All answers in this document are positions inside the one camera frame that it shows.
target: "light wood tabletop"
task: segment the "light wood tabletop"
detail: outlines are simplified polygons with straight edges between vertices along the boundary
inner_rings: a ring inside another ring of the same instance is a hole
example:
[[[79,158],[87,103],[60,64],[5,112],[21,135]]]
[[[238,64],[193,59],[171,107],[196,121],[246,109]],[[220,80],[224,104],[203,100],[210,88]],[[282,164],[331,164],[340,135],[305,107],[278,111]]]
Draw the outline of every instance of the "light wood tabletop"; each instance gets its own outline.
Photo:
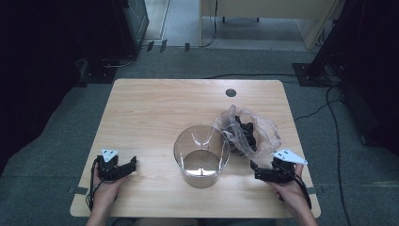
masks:
[[[227,96],[227,89],[234,89],[236,96]],[[90,169],[101,149],[115,149],[120,151],[119,165],[133,156],[137,165],[120,188],[112,217],[290,218],[271,187],[254,179],[246,158],[232,154],[211,187],[194,188],[184,181],[173,155],[177,137],[189,126],[212,125],[231,105],[275,122],[281,138],[279,150],[288,148],[305,157],[280,81],[119,79],[109,96],[79,186],[89,188]],[[303,181],[313,187],[307,167]],[[313,214],[319,217],[315,194],[311,203]],[[85,195],[74,196],[71,214],[89,216]]]

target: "gray carpet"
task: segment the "gray carpet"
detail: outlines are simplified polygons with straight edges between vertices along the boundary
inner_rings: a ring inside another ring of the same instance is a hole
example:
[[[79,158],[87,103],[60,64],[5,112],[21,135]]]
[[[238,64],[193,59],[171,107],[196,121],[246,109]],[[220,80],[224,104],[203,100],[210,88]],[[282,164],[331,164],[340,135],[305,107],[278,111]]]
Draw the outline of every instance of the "gray carpet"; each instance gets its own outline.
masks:
[[[293,76],[293,62],[311,62],[314,56],[292,51],[143,49],[129,66],[118,69],[116,78],[208,78],[234,73],[219,79],[278,79],[297,118],[326,103],[327,88],[300,87]],[[73,195],[68,189],[79,182],[111,89],[112,85],[98,84],[73,88],[42,135],[9,159],[0,179],[0,225],[86,223],[86,218],[70,215]],[[336,89],[329,95],[330,100],[340,97]],[[343,193],[352,225],[397,225],[399,186],[390,182],[399,178],[399,158],[383,148],[363,146],[347,106],[334,102],[331,107],[339,125]],[[320,225],[346,225],[335,124],[328,108],[295,124],[322,209]],[[283,223],[295,225],[291,219]]]

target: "crumpled plastic bag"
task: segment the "crumpled plastic bag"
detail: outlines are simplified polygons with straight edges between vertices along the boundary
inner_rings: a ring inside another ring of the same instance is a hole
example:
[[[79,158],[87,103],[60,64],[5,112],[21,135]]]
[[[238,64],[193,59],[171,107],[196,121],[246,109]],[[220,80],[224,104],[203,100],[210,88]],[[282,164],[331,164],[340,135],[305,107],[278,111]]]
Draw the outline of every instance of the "crumpled plastic bag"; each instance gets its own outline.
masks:
[[[239,117],[239,121],[244,125],[251,127],[251,124],[253,124],[256,148],[248,144],[247,131],[243,130],[242,124],[237,121],[236,117]],[[273,121],[259,117],[250,110],[235,105],[220,113],[214,120],[213,126],[222,131],[229,142],[233,144],[231,146],[232,153],[239,153],[239,155],[249,159],[262,158],[275,152],[281,145],[277,125]]]

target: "finger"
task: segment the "finger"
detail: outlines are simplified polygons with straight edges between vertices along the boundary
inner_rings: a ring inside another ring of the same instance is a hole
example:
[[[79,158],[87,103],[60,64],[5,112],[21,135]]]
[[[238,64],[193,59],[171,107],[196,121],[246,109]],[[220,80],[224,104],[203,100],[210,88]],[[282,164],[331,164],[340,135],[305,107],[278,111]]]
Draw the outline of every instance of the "finger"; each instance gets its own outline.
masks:
[[[302,170],[303,170],[302,164],[295,165],[295,174],[298,175],[299,177],[302,177]]]

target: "desk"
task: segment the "desk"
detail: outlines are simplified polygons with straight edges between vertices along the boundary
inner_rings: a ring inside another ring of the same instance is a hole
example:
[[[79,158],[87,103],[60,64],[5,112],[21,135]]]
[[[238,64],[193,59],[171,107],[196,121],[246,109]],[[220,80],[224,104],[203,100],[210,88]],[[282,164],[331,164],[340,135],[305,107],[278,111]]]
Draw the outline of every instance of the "desk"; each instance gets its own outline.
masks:
[[[215,16],[215,3],[199,0],[199,45],[202,17]],[[340,17],[343,4],[344,0],[217,0],[217,16],[295,19],[306,48],[312,49],[326,22]]]
[[[228,97],[227,89],[237,95]],[[303,151],[280,81],[119,79],[112,88],[79,186],[89,187],[90,168],[101,148],[120,150],[120,165],[136,155],[136,172],[120,188],[111,216],[139,218],[289,218],[270,186],[254,179],[249,160],[232,155],[218,182],[198,189],[183,179],[174,142],[187,127],[212,124],[231,105],[251,109],[279,127],[281,148]],[[303,180],[313,187],[308,168]],[[316,195],[312,212],[320,216]],[[84,195],[71,214],[86,217]]]

